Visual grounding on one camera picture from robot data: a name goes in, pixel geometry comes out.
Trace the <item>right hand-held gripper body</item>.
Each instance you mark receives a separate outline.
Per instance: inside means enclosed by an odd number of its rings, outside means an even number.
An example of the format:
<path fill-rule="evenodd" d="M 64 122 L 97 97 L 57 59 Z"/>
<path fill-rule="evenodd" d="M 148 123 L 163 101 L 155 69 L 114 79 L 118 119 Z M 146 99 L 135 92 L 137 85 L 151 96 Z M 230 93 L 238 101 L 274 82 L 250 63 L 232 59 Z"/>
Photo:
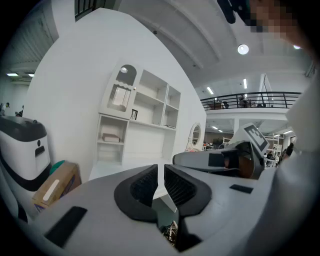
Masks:
<path fill-rule="evenodd" d="M 259 179 L 265 169 L 265 156 L 269 142 L 253 123 L 241 126 L 229 141 L 228 147 L 239 155 L 239 175 Z"/>

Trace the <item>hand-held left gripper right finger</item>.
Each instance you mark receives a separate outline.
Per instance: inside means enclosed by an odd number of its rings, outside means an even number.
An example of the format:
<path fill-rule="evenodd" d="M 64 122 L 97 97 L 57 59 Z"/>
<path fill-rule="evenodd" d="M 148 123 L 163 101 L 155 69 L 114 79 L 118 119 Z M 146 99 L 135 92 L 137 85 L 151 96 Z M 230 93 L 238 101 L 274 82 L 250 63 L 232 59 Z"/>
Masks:
<path fill-rule="evenodd" d="M 266 205 L 272 170 L 255 180 L 166 164 L 164 186 L 179 213 L 180 253 L 241 252 Z"/>

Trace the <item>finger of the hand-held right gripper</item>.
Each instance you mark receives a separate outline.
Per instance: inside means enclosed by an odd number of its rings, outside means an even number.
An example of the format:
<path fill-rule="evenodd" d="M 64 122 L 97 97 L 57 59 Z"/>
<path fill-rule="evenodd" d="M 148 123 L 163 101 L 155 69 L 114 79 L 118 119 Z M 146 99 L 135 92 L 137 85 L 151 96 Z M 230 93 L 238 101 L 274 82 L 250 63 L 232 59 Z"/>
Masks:
<path fill-rule="evenodd" d="M 234 173 L 240 170 L 239 151 L 236 148 L 186 151 L 174 155 L 172 163 L 206 173 Z"/>

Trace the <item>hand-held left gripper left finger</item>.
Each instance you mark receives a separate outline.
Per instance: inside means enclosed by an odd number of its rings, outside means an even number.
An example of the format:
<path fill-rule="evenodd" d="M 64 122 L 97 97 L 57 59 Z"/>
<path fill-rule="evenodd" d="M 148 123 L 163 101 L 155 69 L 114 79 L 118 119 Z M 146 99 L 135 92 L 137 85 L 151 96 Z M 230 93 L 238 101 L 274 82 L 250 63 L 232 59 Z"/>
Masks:
<path fill-rule="evenodd" d="M 35 219 L 31 240 L 49 256 L 173 256 L 152 209 L 158 166 L 78 186 Z"/>

